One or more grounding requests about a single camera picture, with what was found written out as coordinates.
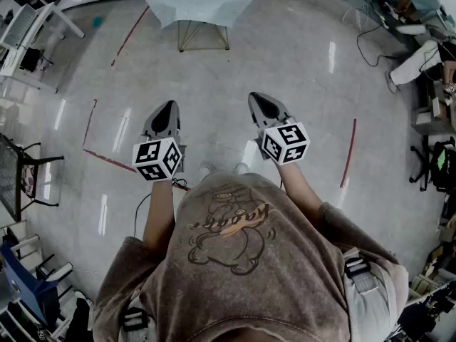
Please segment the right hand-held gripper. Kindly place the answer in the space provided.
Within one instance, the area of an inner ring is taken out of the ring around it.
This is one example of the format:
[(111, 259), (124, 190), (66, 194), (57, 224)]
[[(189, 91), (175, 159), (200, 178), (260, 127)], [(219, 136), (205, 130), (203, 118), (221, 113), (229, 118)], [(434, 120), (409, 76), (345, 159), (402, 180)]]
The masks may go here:
[(272, 124), (259, 129), (256, 143), (264, 160), (286, 165), (302, 160), (309, 148), (310, 137), (302, 122), (287, 117), (288, 109), (279, 100), (265, 93), (251, 92), (248, 106), (255, 124)]

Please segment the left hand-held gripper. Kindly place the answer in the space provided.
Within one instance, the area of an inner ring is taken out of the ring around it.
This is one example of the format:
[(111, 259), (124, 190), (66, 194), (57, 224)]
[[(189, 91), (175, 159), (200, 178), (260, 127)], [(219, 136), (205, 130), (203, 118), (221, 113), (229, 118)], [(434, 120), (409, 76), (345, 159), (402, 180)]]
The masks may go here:
[(147, 118), (132, 156), (133, 168), (145, 180), (172, 180), (176, 173), (184, 172), (186, 146), (180, 144), (179, 130), (180, 111), (174, 100), (163, 103)]

